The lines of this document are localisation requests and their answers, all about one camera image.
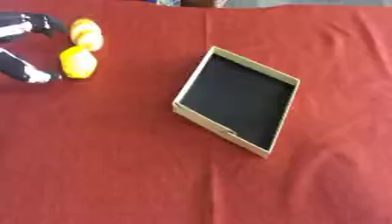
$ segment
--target yellow ball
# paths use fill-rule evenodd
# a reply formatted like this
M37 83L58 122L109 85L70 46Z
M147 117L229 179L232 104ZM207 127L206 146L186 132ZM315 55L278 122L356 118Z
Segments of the yellow ball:
M78 19L71 25L71 40L77 46L92 52L98 51L103 46L101 28L87 18Z
M88 49L90 52L98 51L103 46L103 36L96 32L86 31L80 35L74 43L77 46Z
M59 58L66 76L74 79L90 77L98 64L94 55L81 46L66 49Z

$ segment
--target robotic hand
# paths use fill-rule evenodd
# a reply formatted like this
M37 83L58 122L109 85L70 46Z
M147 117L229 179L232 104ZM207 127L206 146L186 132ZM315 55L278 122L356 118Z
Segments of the robotic hand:
M49 15L0 12L0 43L13 41L27 32L42 33L51 37L56 31L66 32L67 28L61 21ZM39 71L3 48L0 48L0 72L13 79L30 83L61 79L58 74Z

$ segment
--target open box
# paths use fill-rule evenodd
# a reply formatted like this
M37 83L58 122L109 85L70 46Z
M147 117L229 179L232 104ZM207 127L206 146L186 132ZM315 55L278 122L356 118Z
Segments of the open box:
M172 106L213 133L266 158L299 79L213 46Z

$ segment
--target red fabric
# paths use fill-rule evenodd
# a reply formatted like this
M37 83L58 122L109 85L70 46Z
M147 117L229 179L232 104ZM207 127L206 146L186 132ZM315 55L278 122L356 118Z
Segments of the red fabric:
M105 36L93 78L0 78L0 223L392 223L391 8L2 1ZM172 113L217 45L302 80L268 160ZM59 69L67 37L4 45Z

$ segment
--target red tablecloth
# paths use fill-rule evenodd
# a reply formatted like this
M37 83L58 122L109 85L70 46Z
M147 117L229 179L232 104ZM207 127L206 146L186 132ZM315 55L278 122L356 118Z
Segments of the red tablecloth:
M0 223L392 223L392 8L2 1L106 38L90 80L0 78ZM268 160L172 113L213 45L302 80ZM59 69L65 35L3 45Z

